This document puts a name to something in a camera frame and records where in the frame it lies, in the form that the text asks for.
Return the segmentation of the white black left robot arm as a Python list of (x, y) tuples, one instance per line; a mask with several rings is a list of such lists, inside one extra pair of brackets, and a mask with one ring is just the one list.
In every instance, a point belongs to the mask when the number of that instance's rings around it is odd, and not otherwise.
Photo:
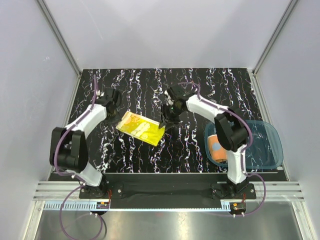
[(96, 93), (92, 103), (72, 123), (51, 133), (49, 162), (59, 175), (70, 175), (85, 183), (84, 192), (103, 198), (110, 191), (106, 177), (90, 163), (87, 137), (102, 122), (120, 120), (122, 94), (115, 88)]

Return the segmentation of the orange polka dot towel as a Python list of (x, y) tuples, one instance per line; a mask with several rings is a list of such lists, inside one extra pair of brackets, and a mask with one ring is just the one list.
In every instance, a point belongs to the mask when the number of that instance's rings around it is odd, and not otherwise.
[(211, 159), (216, 163), (222, 163), (227, 161), (227, 152), (220, 145), (218, 136), (216, 134), (210, 135), (207, 138), (207, 146)]

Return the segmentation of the yellow patterned towel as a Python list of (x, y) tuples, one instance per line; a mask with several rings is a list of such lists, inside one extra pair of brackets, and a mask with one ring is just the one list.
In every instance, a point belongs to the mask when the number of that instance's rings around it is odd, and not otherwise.
[(116, 129), (135, 139), (157, 146), (165, 134), (165, 128), (159, 128), (159, 124), (150, 118), (127, 111)]

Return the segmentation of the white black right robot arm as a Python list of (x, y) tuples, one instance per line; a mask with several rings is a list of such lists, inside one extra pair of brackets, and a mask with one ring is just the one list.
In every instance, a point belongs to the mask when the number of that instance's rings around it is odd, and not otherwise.
[(246, 149), (253, 143), (252, 131), (240, 116), (237, 107), (227, 107), (201, 96), (200, 91), (187, 91), (183, 83), (164, 91), (164, 103), (161, 106), (159, 129), (168, 130), (180, 124), (180, 115), (184, 112), (198, 114), (212, 121), (217, 140), (226, 150), (227, 182), (213, 193), (220, 199), (239, 198), (248, 186), (248, 174), (245, 168)]

